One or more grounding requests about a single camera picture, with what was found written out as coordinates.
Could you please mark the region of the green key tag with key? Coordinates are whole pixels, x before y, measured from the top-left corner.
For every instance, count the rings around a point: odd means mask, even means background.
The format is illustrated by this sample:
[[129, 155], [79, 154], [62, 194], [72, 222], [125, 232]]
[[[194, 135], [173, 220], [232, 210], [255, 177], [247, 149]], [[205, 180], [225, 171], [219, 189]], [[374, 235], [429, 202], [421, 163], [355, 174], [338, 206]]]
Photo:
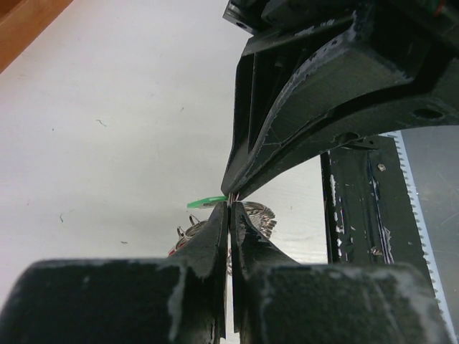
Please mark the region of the green key tag with key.
[[207, 209], [213, 208], [220, 202], [226, 202], [228, 200], [227, 196], [210, 196], [204, 199], [199, 199], [196, 201], [189, 202], [186, 207], [188, 209]]

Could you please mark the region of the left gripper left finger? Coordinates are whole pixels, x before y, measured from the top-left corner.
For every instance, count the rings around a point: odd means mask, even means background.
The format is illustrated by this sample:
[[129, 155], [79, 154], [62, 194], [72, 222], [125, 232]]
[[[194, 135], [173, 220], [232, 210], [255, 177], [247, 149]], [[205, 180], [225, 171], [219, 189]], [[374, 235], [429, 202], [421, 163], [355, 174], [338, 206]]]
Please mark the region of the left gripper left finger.
[[218, 343], [226, 335], [229, 209], [166, 258], [31, 264], [1, 311], [3, 343]]

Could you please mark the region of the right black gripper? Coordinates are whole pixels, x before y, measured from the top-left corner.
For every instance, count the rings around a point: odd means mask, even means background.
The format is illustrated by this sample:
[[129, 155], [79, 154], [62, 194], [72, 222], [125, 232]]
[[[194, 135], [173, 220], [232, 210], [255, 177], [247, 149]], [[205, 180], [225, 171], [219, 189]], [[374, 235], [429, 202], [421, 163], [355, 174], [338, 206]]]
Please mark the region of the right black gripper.
[[222, 192], [245, 198], [351, 141], [458, 124], [458, 83], [409, 91], [416, 31], [458, 56], [457, 1], [229, 1], [250, 33]]

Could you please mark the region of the wooden compartment tray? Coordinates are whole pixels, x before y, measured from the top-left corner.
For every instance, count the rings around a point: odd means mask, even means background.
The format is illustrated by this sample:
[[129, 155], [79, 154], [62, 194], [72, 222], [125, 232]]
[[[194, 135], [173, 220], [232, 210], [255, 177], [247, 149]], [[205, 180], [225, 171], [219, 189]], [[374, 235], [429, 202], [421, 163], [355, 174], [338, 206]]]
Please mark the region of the wooden compartment tray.
[[1, 0], [1, 72], [3, 72], [72, 0]]

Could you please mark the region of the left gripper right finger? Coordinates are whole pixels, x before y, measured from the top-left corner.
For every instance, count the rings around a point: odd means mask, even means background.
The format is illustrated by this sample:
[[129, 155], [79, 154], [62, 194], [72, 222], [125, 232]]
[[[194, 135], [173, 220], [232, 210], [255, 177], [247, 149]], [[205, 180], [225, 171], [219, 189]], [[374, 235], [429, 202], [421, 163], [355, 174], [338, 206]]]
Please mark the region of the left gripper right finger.
[[234, 330], [242, 343], [449, 343], [408, 264], [300, 264], [230, 210]]

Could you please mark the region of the small red key tag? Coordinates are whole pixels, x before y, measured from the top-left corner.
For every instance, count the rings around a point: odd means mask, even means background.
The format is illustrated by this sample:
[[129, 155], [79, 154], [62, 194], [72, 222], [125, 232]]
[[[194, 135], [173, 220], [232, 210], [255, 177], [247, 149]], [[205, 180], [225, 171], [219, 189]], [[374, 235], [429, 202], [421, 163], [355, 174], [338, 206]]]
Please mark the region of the small red key tag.
[[186, 241], [178, 241], [170, 250], [168, 255], [171, 256], [172, 254], [175, 254], [177, 251], [179, 251], [184, 245], [186, 244]]

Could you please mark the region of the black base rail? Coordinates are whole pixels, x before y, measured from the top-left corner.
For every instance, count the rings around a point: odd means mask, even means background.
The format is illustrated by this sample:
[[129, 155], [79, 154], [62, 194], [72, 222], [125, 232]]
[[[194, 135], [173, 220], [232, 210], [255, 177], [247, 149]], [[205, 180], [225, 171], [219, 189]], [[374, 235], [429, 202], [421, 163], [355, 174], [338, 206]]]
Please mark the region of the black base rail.
[[394, 138], [373, 136], [321, 154], [330, 263], [426, 268]]

